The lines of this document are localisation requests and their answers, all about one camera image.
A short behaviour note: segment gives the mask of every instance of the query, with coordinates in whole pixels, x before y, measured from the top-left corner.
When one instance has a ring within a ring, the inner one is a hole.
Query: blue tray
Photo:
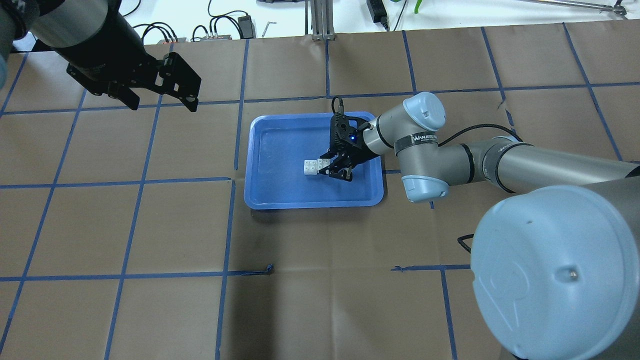
[[[329,146],[331,113],[268,115],[249,132],[244,201],[252,209],[373,206],[382,200],[380,157],[358,165],[353,181],[305,175],[304,160],[316,160]],[[370,113],[347,115],[373,120]]]

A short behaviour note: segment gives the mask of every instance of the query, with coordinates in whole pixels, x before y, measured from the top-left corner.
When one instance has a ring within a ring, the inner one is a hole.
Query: white floor
[[[393,3],[383,0],[390,18],[396,23],[404,0]],[[583,0],[585,2],[613,5],[615,0]],[[122,0],[120,11],[127,13],[138,0]],[[209,23],[209,0],[142,0],[138,11],[127,17],[132,25],[163,21],[171,25],[179,37],[191,39],[195,26]],[[472,26],[499,26],[515,24],[546,24],[553,22],[580,22],[619,19],[612,13],[596,10],[568,8],[548,4],[527,3],[520,0],[423,0],[418,14],[413,13],[417,0],[408,0],[398,29],[466,28]],[[640,18],[640,0],[624,0],[629,19]],[[261,37],[269,21],[265,37],[291,37],[305,33],[305,3],[262,3],[256,0],[212,0],[211,12],[221,14],[231,10],[247,11],[255,21],[256,33]],[[363,33],[384,31],[371,21],[365,0],[333,0],[333,19],[336,33]],[[238,38],[235,29],[225,20],[218,23],[219,34],[231,34]],[[159,31],[151,31],[146,44],[162,39]]]

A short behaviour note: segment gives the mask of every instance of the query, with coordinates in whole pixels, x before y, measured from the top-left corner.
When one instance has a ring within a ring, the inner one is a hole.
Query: blue plastic bin
[[[329,146],[331,113],[268,115],[251,123],[244,201],[252,209],[373,206],[382,200],[380,157],[358,165],[353,181],[305,175],[304,161]],[[370,113],[347,115],[373,120]]]

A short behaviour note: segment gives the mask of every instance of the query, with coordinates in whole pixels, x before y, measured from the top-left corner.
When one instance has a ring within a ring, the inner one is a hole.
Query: robotic arm
[[[540,149],[512,136],[439,146],[445,111],[426,92],[372,122],[359,119],[357,127],[345,123],[342,106],[335,113],[324,156],[338,157],[320,174],[349,180],[340,174],[393,151],[412,202],[484,180],[525,194],[485,214],[471,252],[478,306],[511,354],[640,356],[640,167]]]
[[[13,39],[31,29],[69,62],[67,73],[93,95],[107,94],[137,110],[140,98],[131,88],[146,88],[197,110],[200,76],[177,53],[162,60],[147,54],[118,13],[120,0],[0,0],[0,5],[0,86]]]

